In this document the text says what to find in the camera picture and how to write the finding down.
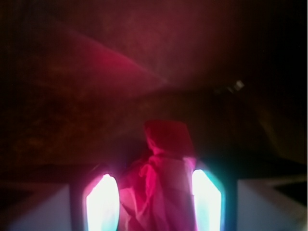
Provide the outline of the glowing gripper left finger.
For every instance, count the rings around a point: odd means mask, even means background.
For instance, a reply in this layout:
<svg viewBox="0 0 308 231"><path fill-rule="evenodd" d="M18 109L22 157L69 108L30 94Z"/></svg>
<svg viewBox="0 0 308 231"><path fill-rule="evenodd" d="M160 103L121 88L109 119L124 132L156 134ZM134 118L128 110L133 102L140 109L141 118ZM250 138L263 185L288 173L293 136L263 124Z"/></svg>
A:
<svg viewBox="0 0 308 231"><path fill-rule="evenodd" d="M73 166L70 208L74 231L116 231L120 199L115 177L106 165Z"/></svg>

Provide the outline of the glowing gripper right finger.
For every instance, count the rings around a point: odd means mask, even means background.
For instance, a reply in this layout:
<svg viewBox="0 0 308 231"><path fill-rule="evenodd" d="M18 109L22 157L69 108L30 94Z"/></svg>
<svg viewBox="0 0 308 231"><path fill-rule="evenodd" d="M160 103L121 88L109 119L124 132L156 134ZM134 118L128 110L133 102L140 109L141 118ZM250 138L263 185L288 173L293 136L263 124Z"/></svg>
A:
<svg viewBox="0 0 308 231"><path fill-rule="evenodd" d="M218 161L197 161L192 172L192 194L198 231L236 230L235 178Z"/></svg>

